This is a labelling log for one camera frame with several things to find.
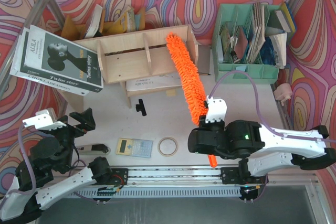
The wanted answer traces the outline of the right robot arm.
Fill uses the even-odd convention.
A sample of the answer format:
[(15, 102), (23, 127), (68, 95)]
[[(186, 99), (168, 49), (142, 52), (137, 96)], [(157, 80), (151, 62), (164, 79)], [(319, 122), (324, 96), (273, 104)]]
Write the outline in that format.
[(223, 184), (267, 182), (266, 174), (286, 167), (319, 170), (335, 164), (335, 149), (327, 147), (328, 131), (319, 125), (309, 131), (266, 128), (254, 121), (236, 120), (200, 125), (188, 137), (191, 153), (238, 159), (238, 166), (221, 168)]

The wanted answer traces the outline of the orange microfiber duster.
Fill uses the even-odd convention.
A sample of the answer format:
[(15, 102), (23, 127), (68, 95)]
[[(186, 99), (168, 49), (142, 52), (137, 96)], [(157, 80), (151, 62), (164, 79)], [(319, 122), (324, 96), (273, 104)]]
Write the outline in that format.
[(208, 108), (205, 106), (206, 93), (199, 78), (198, 69), (190, 58), (190, 53), (183, 40), (174, 33), (166, 37), (166, 46), (180, 76), (182, 89), (192, 122), (199, 126), (200, 116), (205, 116)]

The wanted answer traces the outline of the beige and blue calculator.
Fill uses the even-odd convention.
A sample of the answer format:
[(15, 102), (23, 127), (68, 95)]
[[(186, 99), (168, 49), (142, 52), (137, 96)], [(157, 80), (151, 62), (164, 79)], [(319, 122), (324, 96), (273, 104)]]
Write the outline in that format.
[(117, 155), (151, 158), (152, 147), (152, 140), (119, 138), (115, 152)]

